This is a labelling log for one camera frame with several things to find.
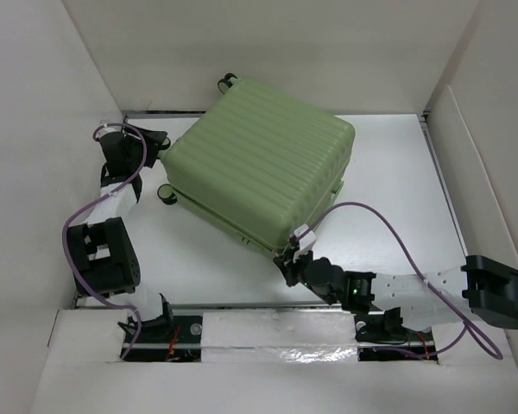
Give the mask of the green hard-shell suitcase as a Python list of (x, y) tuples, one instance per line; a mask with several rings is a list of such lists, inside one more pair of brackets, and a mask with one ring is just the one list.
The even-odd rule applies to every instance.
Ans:
[(342, 118), (227, 73), (221, 98), (160, 161), (185, 208), (266, 256), (338, 195), (356, 136)]

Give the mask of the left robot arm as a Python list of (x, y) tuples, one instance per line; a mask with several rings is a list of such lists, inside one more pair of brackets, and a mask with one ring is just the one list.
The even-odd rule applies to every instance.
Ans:
[(157, 342), (169, 340), (175, 321), (166, 298), (142, 282), (141, 268), (124, 220), (142, 194), (144, 167), (170, 146), (167, 133), (129, 124), (104, 124), (93, 134), (104, 155), (100, 196), (82, 209), (82, 223), (69, 219), (64, 247), (74, 267), (77, 291), (113, 309), (136, 311), (125, 329), (145, 329)]

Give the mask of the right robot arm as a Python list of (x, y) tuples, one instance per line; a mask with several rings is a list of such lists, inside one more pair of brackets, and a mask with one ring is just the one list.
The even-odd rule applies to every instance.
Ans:
[(382, 317), (386, 336), (401, 339), (468, 317), (500, 329), (518, 329), (518, 270), (482, 255), (445, 271), (390, 275), (352, 272), (311, 253), (274, 259), (287, 285), (304, 285), (326, 304), (339, 303), (352, 314), (391, 311)]

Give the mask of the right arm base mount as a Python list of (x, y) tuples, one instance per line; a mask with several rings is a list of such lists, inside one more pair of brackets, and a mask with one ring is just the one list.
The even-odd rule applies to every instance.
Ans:
[(397, 348), (417, 355), (436, 351), (432, 331), (405, 328), (400, 308), (356, 314), (354, 323), (360, 362), (414, 361), (410, 355), (396, 351)]

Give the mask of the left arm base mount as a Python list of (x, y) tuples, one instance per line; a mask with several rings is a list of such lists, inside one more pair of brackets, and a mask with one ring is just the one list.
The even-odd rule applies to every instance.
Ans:
[(164, 334), (145, 327), (124, 358), (129, 362), (200, 362), (203, 317), (175, 315)]

